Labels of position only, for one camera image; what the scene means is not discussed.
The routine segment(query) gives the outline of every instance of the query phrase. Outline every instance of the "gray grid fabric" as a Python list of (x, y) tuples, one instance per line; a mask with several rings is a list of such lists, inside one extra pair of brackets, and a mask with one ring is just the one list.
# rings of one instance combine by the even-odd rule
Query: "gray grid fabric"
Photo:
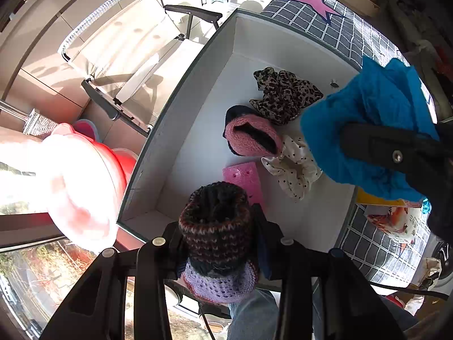
[[(293, 0), (272, 0), (261, 14), (311, 34), (360, 68), (363, 56), (372, 58), (381, 66), (387, 65), (392, 58), (398, 58), (409, 66), (398, 47), (367, 21), (337, 0), (324, 2), (344, 17), (330, 15), (330, 24), (327, 24), (310, 5)], [(421, 88), (426, 102), (432, 104), (431, 94), (423, 83)]]
[(347, 225), (341, 249), (352, 259), (364, 276), (373, 282), (407, 286), (415, 274), (430, 236), (427, 215), (416, 228), (414, 244), (406, 248), (393, 242), (364, 216), (365, 206), (357, 206)]

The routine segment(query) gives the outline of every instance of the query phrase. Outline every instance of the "pink star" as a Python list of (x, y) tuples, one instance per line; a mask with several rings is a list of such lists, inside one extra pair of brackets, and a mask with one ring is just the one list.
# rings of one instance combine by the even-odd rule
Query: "pink star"
[(338, 15), (344, 18), (343, 15), (336, 12), (334, 9), (330, 8), (324, 3), (324, 0), (294, 0), (299, 1), (300, 3), (305, 3), (310, 5), (311, 8), (318, 13), (322, 19), (324, 19), (327, 24), (330, 25), (330, 16), (328, 14)]

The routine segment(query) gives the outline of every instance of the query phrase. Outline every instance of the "chair seat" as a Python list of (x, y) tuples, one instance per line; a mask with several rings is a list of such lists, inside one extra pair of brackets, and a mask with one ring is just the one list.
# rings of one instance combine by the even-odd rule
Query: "chair seat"
[(202, 48), (202, 44), (190, 40), (177, 41), (151, 70), (138, 70), (117, 95), (122, 108), (144, 124), (154, 125)]
[(159, 61), (179, 33), (157, 0), (135, 0), (92, 34), (69, 64), (112, 99), (150, 58)]

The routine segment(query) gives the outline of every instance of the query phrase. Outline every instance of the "metal handle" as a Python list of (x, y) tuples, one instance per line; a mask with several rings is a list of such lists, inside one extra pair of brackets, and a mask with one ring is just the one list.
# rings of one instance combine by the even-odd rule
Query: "metal handle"
[(92, 25), (96, 20), (98, 20), (106, 11), (108, 11), (113, 5), (118, 3), (121, 0), (107, 0), (101, 6), (99, 6), (95, 11), (83, 19), (80, 24), (74, 28), (74, 30), (67, 35), (60, 47), (58, 48), (58, 53), (63, 56), (65, 61), (69, 61), (71, 58), (66, 54), (68, 47), (74, 42), (74, 40), (80, 36), (86, 29)]
[(7, 104), (6, 102), (0, 101), (0, 109), (7, 112), (8, 114), (21, 119), (24, 122), (27, 122), (30, 115), (18, 110), (17, 108)]

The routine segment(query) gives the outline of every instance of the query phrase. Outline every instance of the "jeans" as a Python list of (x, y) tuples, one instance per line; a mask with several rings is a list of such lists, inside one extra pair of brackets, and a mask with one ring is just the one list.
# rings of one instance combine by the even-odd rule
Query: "jeans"
[[(383, 296), (380, 297), (404, 331), (417, 324), (418, 320), (406, 310), (398, 307)], [(322, 339), (322, 319), (316, 308), (316, 293), (313, 296), (313, 330), (316, 339)], [(229, 305), (233, 319), (228, 329), (227, 340), (272, 340), (277, 328), (279, 309), (273, 295), (267, 290), (255, 289), (240, 303)]]

